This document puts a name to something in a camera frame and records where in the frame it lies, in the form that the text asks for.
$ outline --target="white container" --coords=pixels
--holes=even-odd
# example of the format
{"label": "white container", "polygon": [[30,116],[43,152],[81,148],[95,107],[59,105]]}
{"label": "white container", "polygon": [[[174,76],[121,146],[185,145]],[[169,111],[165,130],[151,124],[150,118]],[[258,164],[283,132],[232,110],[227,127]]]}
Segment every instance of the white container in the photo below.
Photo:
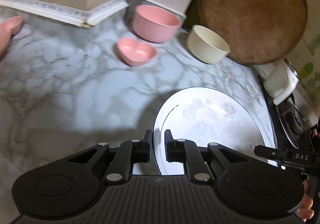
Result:
{"label": "white container", "polygon": [[228,44],[212,30],[194,25],[187,39],[187,47],[194,56],[206,63],[217,63],[230,53]]}
{"label": "white container", "polygon": [[273,98],[273,103],[279,105],[294,91],[299,79],[300,77],[293,65],[287,59],[284,59],[265,80],[263,86],[270,97]]}

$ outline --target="human hand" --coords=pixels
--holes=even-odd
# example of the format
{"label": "human hand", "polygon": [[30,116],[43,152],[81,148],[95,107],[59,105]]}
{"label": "human hand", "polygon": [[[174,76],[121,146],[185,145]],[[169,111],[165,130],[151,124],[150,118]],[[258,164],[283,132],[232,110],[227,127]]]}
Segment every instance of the human hand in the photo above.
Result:
{"label": "human hand", "polygon": [[306,222],[307,220],[310,220],[313,217],[314,211],[311,209],[313,204],[313,199],[307,195],[306,193],[309,191],[309,182],[307,179],[303,181],[303,187],[304,187],[304,196],[302,199],[302,203],[300,205],[300,208],[298,209],[296,215],[299,219],[301,219],[303,222]]}

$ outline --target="white bowl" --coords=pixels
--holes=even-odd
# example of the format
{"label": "white bowl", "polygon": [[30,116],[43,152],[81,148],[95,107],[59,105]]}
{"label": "white bowl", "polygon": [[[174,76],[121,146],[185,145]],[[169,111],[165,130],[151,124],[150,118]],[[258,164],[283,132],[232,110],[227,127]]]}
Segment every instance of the white bowl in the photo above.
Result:
{"label": "white bowl", "polygon": [[200,25],[192,27],[187,47],[201,61],[211,64],[220,62],[230,53],[230,47],[219,35]]}

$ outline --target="marble countertop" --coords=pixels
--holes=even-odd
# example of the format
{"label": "marble countertop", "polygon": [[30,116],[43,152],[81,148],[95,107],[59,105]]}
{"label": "marble countertop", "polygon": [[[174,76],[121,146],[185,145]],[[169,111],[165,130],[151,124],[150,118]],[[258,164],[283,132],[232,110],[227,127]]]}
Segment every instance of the marble countertop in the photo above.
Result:
{"label": "marble countertop", "polygon": [[[274,147],[270,117],[251,68],[227,58],[215,65],[186,49],[187,33],[154,44],[158,56],[129,67],[116,55],[116,41],[137,38],[124,11],[83,29],[0,8],[0,19],[23,15],[25,24],[0,62],[0,222],[18,212],[11,198],[15,179],[98,142],[118,146],[142,139],[163,102],[178,90],[204,86],[237,100],[256,122],[266,146]],[[154,162],[135,173],[158,174]]]}

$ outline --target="white plate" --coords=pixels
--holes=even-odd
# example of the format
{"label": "white plate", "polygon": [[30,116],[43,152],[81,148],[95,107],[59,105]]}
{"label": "white plate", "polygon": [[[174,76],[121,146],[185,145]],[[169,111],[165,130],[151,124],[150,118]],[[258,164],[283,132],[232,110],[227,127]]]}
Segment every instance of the white plate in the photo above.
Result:
{"label": "white plate", "polygon": [[173,139],[189,139],[202,147],[216,142],[252,157],[253,146],[264,145],[256,123],[238,102],[205,87],[183,89],[168,98],[153,128],[154,153],[160,173],[184,174],[182,163],[166,160],[166,129],[171,130]]}

